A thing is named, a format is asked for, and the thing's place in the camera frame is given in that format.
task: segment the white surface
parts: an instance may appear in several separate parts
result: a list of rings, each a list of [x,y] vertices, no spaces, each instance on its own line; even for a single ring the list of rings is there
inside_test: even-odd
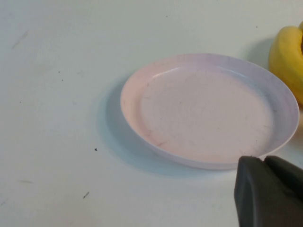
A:
[[[151,152],[186,166],[237,168],[241,156],[266,157],[299,123],[290,89],[249,61],[182,54],[136,71],[121,91],[121,110]]]
[[[302,12],[302,0],[1,0],[0,226],[237,226],[236,172],[167,164],[117,139],[114,103],[165,56],[265,66]],[[303,167],[302,121],[279,154]]]

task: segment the dark speck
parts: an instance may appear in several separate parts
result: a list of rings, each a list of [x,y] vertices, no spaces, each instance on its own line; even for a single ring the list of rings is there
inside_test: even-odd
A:
[[[87,192],[83,198],[85,199],[85,197],[88,196],[88,195],[89,195],[89,192]]]

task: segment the plate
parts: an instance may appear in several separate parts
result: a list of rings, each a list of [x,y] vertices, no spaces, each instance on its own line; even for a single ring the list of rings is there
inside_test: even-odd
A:
[[[198,168],[265,157],[299,123],[289,88],[266,69],[218,54],[183,54],[134,73],[121,93],[129,126],[156,153]]]

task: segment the yellow banana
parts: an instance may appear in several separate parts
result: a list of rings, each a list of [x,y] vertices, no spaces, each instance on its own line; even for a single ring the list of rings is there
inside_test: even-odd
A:
[[[303,105],[303,22],[282,28],[269,51],[269,71],[279,77]]]

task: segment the stain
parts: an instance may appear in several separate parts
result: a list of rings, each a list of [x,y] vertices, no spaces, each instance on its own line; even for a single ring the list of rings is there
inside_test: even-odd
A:
[[[77,72],[77,74],[83,78],[85,76],[85,71],[81,70],[81,71]]]
[[[152,132],[153,132],[153,130],[148,130],[147,136],[151,136]]]
[[[32,181],[27,181],[27,180],[20,180],[18,181],[19,183],[30,183],[30,184],[33,184],[34,182]]]
[[[15,49],[19,44],[20,42],[25,39],[27,37],[27,34],[28,34],[28,31],[26,31],[18,40],[17,42],[13,45],[13,47],[11,49]]]
[[[89,192],[87,192],[83,198],[85,199],[85,197],[88,196],[88,195],[89,195]]]
[[[166,142],[159,143],[159,144],[157,144],[156,146],[157,146],[157,147],[161,147],[161,146],[163,146],[163,145],[166,144],[166,143],[167,143],[167,141],[166,141]]]

